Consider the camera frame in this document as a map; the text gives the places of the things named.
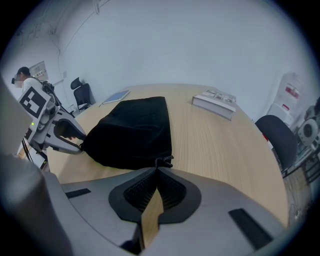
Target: black cloth bag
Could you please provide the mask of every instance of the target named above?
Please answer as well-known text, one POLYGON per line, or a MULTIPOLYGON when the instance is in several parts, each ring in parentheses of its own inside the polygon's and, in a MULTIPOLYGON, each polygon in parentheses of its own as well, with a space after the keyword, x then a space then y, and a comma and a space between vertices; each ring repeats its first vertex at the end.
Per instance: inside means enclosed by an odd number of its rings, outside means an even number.
MULTIPOLYGON (((121 101, 89 132, 81 148, 104 166, 131 170, 155 166, 157 158, 172 154, 165 98, 121 101)), ((158 159, 157 166, 170 167, 166 162, 158 159)))

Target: black office chair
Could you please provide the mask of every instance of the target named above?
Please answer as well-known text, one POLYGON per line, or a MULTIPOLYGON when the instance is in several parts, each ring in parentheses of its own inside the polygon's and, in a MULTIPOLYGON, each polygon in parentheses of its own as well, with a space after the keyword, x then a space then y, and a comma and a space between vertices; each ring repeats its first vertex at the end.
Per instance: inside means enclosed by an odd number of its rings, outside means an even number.
POLYGON ((72 81, 70 85, 73 95, 76 100, 78 110, 85 110, 89 108, 92 103, 90 100, 90 86, 88 83, 83 84, 80 82, 79 77, 72 81))
POLYGON ((282 172, 296 159, 298 141, 289 127, 275 115, 265 115, 255 125, 270 141, 282 165, 282 172))

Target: white shirt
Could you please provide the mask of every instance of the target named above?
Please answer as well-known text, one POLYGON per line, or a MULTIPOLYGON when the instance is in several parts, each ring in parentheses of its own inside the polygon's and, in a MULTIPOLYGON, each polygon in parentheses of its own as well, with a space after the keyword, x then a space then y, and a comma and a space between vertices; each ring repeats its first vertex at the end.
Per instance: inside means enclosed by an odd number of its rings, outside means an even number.
POLYGON ((22 93, 28 90, 30 86, 36 87, 42 91, 42 84, 37 79, 29 77, 23 81, 22 93))

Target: blue notebook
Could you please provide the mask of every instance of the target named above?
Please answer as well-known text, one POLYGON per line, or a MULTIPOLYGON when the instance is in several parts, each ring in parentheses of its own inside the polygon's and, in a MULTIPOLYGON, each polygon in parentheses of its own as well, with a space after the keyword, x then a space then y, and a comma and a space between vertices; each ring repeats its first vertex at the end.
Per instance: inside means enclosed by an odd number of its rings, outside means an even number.
POLYGON ((112 94, 109 98, 107 98, 104 102, 102 102, 102 104, 121 101, 125 96, 127 96, 129 92, 130 92, 129 90, 116 92, 115 94, 112 94))

